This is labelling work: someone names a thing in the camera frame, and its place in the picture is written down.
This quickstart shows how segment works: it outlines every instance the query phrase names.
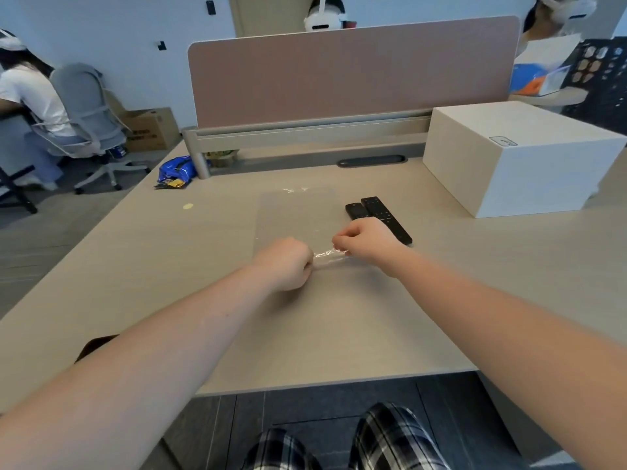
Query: remote control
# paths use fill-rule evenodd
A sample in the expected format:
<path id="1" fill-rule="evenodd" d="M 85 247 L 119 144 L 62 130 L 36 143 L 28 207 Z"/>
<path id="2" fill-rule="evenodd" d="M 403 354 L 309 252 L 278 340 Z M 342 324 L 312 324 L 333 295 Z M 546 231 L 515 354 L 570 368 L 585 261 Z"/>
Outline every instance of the remote control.
<path id="1" fill-rule="evenodd" d="M 396 236 L 396 239 L 401 241 L 405 245 L 410 245 L 413 241 L 407 231 L 403 229 L 401 223 L 396 221 L 396 218 L 392 216 L 389 209 L 381 202 L 381 200 L 373 196 L 371 198 L 362 198 L 362 204 L 365 206 L 368 213 L 371 216 L 378 218 L 383 224 L 388 226 L 389 230 Z"/>
<path id="2" fill-rule="evenodd" d="M 349 214 L 350 218 L 354 221 L 355 219 L 360 219 L 361 217 L 370 217 L 368 211 L 361 203 L 351 203 L 345 206 L 346 212 Z"/>

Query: woman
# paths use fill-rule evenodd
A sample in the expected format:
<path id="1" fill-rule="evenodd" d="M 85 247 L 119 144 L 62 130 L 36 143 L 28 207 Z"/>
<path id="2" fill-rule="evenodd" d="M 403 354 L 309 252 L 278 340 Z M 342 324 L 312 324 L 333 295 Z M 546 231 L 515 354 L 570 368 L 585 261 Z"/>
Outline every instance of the woman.
<path id="1" fill-rule="evenodd" d="M 28 51 L 11 32 L 0 29 L 0 115 L 26 108 L 37 123 L 43 123 L 48 136 L 60 145 L 85 141 L 70 125 L 68 114 L 52 86 L 49 77 L 53 68 Z M 47 190 L 57 188 L 56 181 L 63 172 L 57 158 L 48 153 L 52 144 L 36 134 L 25 134 L 27 155 L 35 174 L 19 184 L 40 184 Z"/>

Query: light wood desk surface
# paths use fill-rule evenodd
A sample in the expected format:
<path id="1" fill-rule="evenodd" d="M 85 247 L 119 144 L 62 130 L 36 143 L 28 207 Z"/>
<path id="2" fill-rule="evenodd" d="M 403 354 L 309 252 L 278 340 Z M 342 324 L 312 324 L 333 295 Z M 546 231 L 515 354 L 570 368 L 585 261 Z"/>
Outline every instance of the light wood desk surface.
<path id="1" fill-rule="evenodd" d="M 170 157 L 186 153 L 181 143 Z M 623 154 L 583 211 L 473 219 L 420 159 L 226 175 L 181 191 L 153 190 L 155 170 L 0 321 L 0 412 L 90 339 L 249 260 L 259 197 L 282 188 L 328 187 L 342 208 L 379 196 L 415 249 L 627 343 L 625 174 Z M 247 322 L 200 394 L 474 368 L 397 281 L 369 266 L 318 271 L 274 303 Z"/>

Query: office chair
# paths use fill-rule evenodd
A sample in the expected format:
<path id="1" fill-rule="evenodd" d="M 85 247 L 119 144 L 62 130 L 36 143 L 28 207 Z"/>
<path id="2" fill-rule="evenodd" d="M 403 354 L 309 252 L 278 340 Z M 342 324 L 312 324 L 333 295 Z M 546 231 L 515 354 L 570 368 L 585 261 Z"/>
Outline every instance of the office chair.
<path id="1" fill-rule="evenodd" d="M 50 75 L 50 82 L 68 113 L 70 125 L 85 139 L 84 142 L 60 145 L 48 135 L 46 124 L 33 125 L 33 131 L 51 143 L 51 155 L 72 158 L 99 156 L 102 165 L 86 180 L 74 185 L 76 194 L 82 194 L 83 186 L 104 175 L 108 175 L 114 189 L 121 190 L 115 179 L 115 172 L 150 172 L 147 166 L 132 165 L 130 161 L 110 161 L 107 150 L 125 143 L 125 131 L 130 130 L 107 105 L 101 77 L 97 70 L 87 64 L 68 64 L 55 69 Z"/>

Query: plaid pants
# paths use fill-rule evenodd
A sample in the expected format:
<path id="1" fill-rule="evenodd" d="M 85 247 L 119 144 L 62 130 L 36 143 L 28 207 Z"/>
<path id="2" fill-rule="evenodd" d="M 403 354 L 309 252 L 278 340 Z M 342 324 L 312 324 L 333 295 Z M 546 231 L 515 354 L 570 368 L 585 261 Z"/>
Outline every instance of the plaid pants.
<path id="1" fill-rule="evenodd" d="M 350 470 L 450 470 L 412 411 L 378 403 L 361 417 L 350 450 Z M 318 459 L 283 429 L 259 436 L 242 470 L 322 470 Z"/>

